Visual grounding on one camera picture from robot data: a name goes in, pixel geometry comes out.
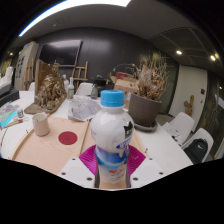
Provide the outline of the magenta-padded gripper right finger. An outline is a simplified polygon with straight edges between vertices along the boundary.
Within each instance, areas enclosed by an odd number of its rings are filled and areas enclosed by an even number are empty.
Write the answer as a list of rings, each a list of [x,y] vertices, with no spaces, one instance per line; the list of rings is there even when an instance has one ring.
[[[146,157],[134,146],[129,146],[127,186],[140,188],[165,176],[164,170],[151,157]]]

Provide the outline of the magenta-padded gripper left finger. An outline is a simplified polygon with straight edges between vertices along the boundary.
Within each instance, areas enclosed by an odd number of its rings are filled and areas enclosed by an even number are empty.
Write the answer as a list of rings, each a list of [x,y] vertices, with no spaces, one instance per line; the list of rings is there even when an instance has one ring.
[[[79,157],[71,157],[58,176],[84,188],[98,188],[99,173],[95,148],[93,145]]]

